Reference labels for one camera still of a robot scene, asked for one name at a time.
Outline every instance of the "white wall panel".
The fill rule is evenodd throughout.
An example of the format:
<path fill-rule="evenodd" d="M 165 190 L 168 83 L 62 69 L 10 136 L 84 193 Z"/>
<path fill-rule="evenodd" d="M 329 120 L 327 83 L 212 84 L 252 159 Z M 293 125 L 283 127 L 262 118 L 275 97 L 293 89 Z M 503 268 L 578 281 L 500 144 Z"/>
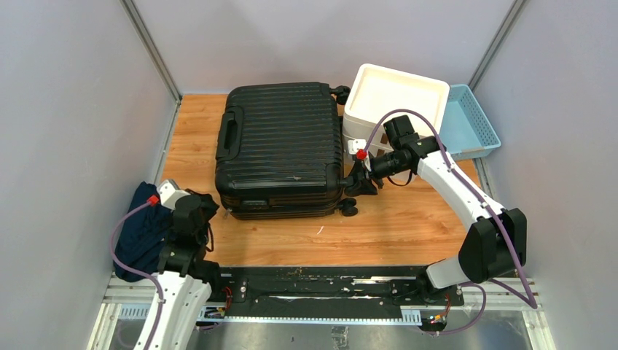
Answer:
<path fill-rule="evenodd" d="M 467 83 L 512 0 L 137 0 L 183 93 L 322 81 L 363 63 Z"/>
<path fill-rule="evenodd" d="M 530 1 L 477 89 L 558 349 L 615 349 L 618 2 Z"/>
<path fill-rule="evenodd" d="M 0 349 L 84 349 L 174 103 L 118 1 L 0 3 Z"/>

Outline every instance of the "white styrofoam box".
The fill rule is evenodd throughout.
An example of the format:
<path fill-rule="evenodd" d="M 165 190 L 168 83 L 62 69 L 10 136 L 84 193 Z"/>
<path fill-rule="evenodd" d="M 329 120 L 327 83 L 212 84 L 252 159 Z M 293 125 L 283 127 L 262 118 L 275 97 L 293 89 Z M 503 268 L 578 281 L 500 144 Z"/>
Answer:
<path fill-rule="evenodd" d="M 354 140 L 354 139 L 355 138 L 343 134 L 343 144 L 345 145 L 345 153 L 347 155 L 347 157 L 345 157 L 345 164 L 348 164 L 348 165 L 353 165 L 352 155 L 350 154 L 350 152 L 348 152 L 348 141 Z M 374 157 L 379 157 L 383 155 L 384 153 L 387 153 L 390 151 L 392 151 L 392 148 L 388 146 L 387 144 L 386 145 L 376 144 L 374 142 L 374 143 L 371 143 L 369 146 L 369 153 L 371 153 Z M 404 171 L 403 173 L 399 173 L 399 174 L 395 174 L 391 176 L 391 179 L 395 180 L 398 183 L 404 184 L 406 183 L 407 177 L 409 175 L 410 174 L 407 171 Z M 416 178 L 416 175 L 412 175 L 412 181 L 414 181 L 415 178 Z"/>
<path fill-rule="evenodd" d="M 441 80 L 422 77 L 374 64 L 363 64 L 356 75 L 343 113 L 343 131 L 355 139 L 368 139 L 375 124 L 394 109 L 411 109 L 423 115 L 440 132 L 450 86 Z M 410 116 L 414 130 L 431 136 L 429 127 Z M 380 128 L 375 139 L 381 139 Z"/>

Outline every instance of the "light blue plastic basket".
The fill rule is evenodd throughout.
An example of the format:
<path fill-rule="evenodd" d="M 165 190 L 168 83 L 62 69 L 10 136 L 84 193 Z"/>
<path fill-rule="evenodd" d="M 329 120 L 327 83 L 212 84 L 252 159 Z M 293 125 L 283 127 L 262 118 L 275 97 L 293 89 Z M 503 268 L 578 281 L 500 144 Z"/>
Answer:
<path fill-rule="evenodd" d="M 450 87 L 440 138 L 454 160 L 485 157 L 501 145 L 479 102 L 465 84 Z"/>

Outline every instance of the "white robotic arm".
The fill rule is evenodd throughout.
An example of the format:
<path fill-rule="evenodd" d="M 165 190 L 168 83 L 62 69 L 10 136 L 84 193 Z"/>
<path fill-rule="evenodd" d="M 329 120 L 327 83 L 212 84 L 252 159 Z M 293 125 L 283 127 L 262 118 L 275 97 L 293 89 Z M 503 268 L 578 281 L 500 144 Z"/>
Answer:
<path fill-rule="evenodd" d="M 218 206 L 209 202 L 209 196 L 180 190 L 171 180 L 164 181 L 157 189 L 161 205 L 175 210 L 173 224 L 181 239 L 168 242 L 162 250 L 157 280 L 163 289 L 163 299 L 155 293 L 135 349 L 146 348 L 154 329 L 149 349 L 184 350 L 195 329 L 197 315 L 213 292 L 208 281 L 191 276 L 195 258 L 203 259 L 209 232 L 205 226 L 208 220 L 196 224 L 193 215 L 203 219 L 199 211 L 216 211 Z"/>
<path fill-rule="evenodd" d="M 384 130 L 394 151 L 378 157 L 367 157 L 362 149 L 365 140 L 348 141 L 348 152 L 355 156 L 355 164 L 344 180 L 345 194 L 377 195 L 374 183 L 381 188 L 381 179 L 411 171 L 446 200 L 468 232 L 456 256 L 427 266 L 417 276 L 418 289 L 426 300 L 442 295 L 441 290 L 450 286 L 467 281 L 481 283 L 513 271 L 515 259 L 521 265 L 525 263 L 526 220 L 519 209 L 506 210 L 481 191 L 436 137 L 418 136 L 407 115 L 386 122 Z M 502 233 L 508 235 L 509 242 Z"/>

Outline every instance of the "suitcase handle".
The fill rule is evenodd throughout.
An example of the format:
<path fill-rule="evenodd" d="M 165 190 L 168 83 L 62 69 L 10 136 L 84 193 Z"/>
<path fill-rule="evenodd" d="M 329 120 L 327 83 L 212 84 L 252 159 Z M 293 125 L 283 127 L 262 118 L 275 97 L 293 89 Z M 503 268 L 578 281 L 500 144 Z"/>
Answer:
<path fill-rule="evenodd" d="M 234 106 L 225 111 L 216 145 L 216 160 L 232 160 L 240 151 L 240 131 L 243 130 L 243 110 Z"/>

